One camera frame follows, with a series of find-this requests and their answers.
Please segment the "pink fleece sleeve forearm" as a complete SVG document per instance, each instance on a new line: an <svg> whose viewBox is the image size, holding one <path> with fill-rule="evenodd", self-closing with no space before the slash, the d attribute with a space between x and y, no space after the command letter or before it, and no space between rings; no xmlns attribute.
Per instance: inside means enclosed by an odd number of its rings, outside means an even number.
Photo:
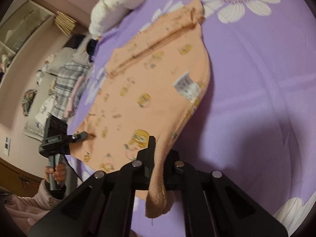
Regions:
<svg viewBox="0 0 316 237"><path fill-rule="evenodd" d="M1 187L1 203L17 226L27 235L30 229L65 197L66 186L50 190L50 184L42 180L37 194L21 197Z"/></svg>

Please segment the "person's left hand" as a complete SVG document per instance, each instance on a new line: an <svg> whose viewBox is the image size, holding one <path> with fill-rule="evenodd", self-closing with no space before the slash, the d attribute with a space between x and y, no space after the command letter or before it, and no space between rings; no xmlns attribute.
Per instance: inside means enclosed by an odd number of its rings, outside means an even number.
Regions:
<svg viewBox="0 0 316 237"><path fill-rule="evenodd" d="M60 186L63 186L66 181L66 165L64 163L60 163L55 168L45 166L44 173L46 182L49 182L50 176L53 176Z"/></svg>

